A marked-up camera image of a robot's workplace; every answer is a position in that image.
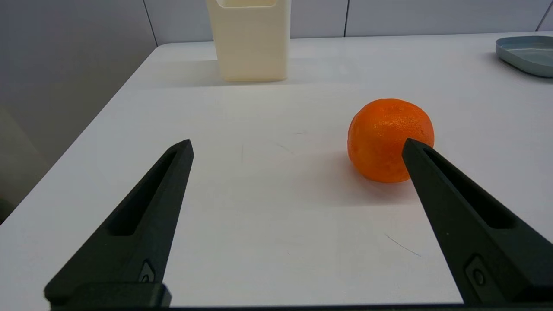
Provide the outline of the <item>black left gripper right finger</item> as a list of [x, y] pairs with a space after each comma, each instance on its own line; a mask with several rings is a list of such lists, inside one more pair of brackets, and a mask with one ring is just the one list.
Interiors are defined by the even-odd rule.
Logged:
[[402, 158], [465, 305], [552, 304], [549, 240], [427, 144]]

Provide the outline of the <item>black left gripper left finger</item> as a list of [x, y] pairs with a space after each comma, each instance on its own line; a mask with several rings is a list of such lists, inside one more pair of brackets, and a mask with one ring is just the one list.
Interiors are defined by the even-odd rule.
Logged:
[[45, 286], [50, 305], [170, 305], [163, 278], [193, 159], [190, 140], [163, 153]]

